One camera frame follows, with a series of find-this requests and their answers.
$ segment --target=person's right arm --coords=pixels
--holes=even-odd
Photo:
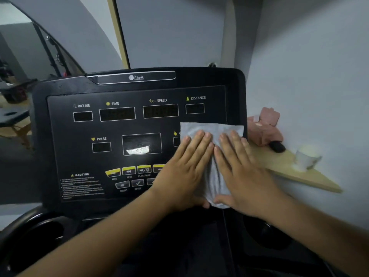
[[[214,202],[261,218],[351,277],[369,276],[369,237],[354,227],[283,193],[260,167],[245,138],[223,134],[215,159],[232,195]]]

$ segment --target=forearm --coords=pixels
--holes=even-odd
[[[118,265],[167,213],[168,207],[149,190],[58,247],[20,276],[102,276]]]
[[[266,220],[350,276],[369,276],[368,237],[350,225],[292,198]]]

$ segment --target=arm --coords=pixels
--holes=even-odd
[[[215,147],[214,154],[232,195],[218,195],[216,203],[264,219],[352,277],[369,276],[366,234],[284,194],[258,166],[247,140],[236,132],[230,139],[235,151],[222,135],[223,152]]]
[[[192,141],[185,137],[148,191],[18,276],[103,276],[127,257],[137,242],[170,212],[194,205],[209,208],[209,202],[195,197],[193,192],[213,153],[210,140],[211,135],[205,135],[203,131],[199,131]]]

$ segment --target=control panel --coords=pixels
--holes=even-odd
[[[48,96],[61,201],[140,195],[179,146],[180,122],[226,124],[225,102],[222,85]]]

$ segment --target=black control panel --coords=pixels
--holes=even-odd
[[[247,125],[242,72],[136,69],[39,83],[31,126],[44,205],[77,218],[122,207],[173,156],[180,122]]]

